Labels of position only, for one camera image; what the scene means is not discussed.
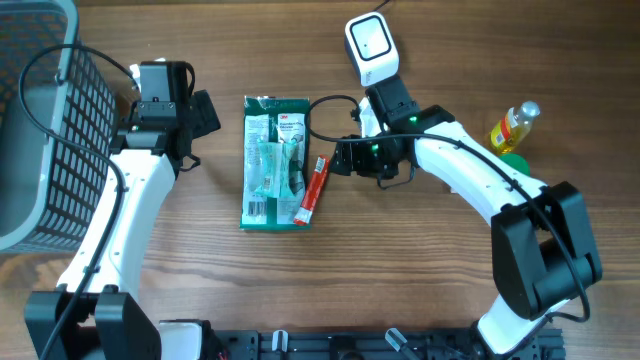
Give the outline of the green lid jar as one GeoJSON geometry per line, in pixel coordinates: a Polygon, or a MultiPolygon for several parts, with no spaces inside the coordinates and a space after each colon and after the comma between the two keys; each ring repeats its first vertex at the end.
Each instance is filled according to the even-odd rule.
{"type": "Polygon", "coordinates": [[[509,165],[511,168],[517,170],[518,172],[529,176],[530,166],[526,159],[518,154],[507,153],[499,156],[499,159],[503,161],[505,164],[509,165]]]}

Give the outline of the red stick sachet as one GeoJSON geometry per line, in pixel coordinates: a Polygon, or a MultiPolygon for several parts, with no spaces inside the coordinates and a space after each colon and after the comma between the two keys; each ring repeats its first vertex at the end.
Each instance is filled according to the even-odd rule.
{"type": "Polygon", "coordinates": [[[329,174],[330,159],[326,155],[320,155],[317,159],[311,181],[301,202],[300,208],[294,217],[294,224],[307,226],[311,223],[316,204],[320,198],[322,189],[329,174]]]}

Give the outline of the yellow dish soap bottle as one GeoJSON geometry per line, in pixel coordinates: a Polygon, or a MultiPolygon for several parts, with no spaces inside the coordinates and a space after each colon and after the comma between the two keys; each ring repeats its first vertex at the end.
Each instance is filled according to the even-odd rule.
{"type": "Polygon", "coordinates": [[[489,132],[490,149],[497,155],[512,152],[529,134],[539,115],[540,108],[534,101],[510,108],[489,132]]]}

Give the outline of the green white wipes packet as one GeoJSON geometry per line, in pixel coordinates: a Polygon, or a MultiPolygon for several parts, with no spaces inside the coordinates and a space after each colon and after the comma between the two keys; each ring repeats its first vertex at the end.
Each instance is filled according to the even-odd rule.
{"type": "Polygon", "coordinates": [[[306,193],[307,98],[247,96],[240,228],[292,231],[306,193]]]}

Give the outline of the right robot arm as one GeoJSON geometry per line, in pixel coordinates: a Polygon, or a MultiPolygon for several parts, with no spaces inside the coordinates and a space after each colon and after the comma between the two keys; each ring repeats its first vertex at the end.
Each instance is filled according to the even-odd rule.
{"type": "Polygon", "coordinates": [[[498,296],[475,323],[485,356],[505,359],[580,300],[590,317],[588,287],[603,275],[582,194],[570,183],[548,186],[509,167],[471,138],[439,105],[421,109],[394,75],[369,86],[351,113],[357,135],[338,140],[331,170],[392,187],[401,162],[451,187],[491,229],[498,296]]]}

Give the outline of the clear teal small packet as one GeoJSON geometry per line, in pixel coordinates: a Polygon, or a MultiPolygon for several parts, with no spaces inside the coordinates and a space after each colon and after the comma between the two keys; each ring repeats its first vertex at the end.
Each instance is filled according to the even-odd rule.
{"type": "Polygon", "coordinates": [[[255,193],[268,198],[293,198],[289,185],[290,162],[298,147],[296,140],[289,142],[258,142],[262,161],[262,176],[255,193]]]}

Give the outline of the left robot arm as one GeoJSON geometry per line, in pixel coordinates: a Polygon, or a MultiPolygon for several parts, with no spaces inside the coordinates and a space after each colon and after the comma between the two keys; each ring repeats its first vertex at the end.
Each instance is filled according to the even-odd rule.
{"type": "Polygon", "coordinates": [[[220,128],[184,61],[141,64],[140,98],[109,145],[108,176],[83,242],[55,289],[34,292],[25,322],[41,359],[205,359],[221,350],[203,320],[153,323],[138,303],[156,217],[195,139],[220,128]]]}

